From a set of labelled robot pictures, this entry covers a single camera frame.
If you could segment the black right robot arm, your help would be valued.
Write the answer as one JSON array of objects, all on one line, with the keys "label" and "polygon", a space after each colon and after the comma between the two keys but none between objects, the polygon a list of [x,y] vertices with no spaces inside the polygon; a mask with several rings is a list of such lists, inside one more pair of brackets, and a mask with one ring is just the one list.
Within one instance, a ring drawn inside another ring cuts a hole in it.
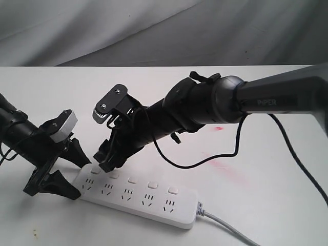
[{"label": "black right robot arm", "polygon": [[254,81],[191,72],[148,107],[117,84],[93,110],[93,119],[112,131],[94,159],[110,172],[155,140],[195,133],[209,124],[236,124],[254,113],[310,114],[327,131],[327,64]]}]

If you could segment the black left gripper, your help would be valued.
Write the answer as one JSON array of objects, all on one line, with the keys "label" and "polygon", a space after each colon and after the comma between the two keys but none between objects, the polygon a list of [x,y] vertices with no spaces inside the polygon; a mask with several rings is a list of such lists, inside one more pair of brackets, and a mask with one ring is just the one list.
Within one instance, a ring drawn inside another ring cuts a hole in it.
[{"label": "black left gripper", "polygon": [[91,163],[78,139],[69,139],[73,135],[70,133],[64,141],[54,143],[45,131],[30,122],[23,124],[23,133],[27,138],[23,141],[23,157],[35,166],[24,192],[30,196],[48,193],[70,200],[78,199],[81,196],[80,191],[71,185],[59,170],[50,173],[61,154],[63,154],[63,159],[79,168]]}]

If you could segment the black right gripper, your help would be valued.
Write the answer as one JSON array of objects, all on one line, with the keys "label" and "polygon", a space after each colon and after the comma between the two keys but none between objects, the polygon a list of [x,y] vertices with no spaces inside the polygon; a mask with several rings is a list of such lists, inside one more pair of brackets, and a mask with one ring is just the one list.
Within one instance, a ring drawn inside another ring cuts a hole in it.
[{"label": "black right gripper", "polygon": [[125,125],[118,130],[113,130],[110,138],[100,145],[93,158],[105,173],[109,173],[123,166],[128,158],[152,141],[146,114],[138,112],[133,125],[131,127]]}]

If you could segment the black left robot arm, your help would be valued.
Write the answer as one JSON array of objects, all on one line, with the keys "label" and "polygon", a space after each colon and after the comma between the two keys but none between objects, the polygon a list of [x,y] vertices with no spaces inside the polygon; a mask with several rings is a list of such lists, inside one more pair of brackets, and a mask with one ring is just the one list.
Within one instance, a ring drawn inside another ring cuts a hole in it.
[{"label": "black left robot arm", "polygon": [[78,139],[73,137],[76,124],[75,113],[67,109],[37,127],[28,120],[26,113],[1,96],[1,144],[9,148],[7,152],[1,152],[1,161],[12,161],[19,155],[34,165],[35,169],[23,189],[26,194],[49,193],[71,200],[81,196],[59,170],[51,172],[59,158],[79,168],[90,164]]}]

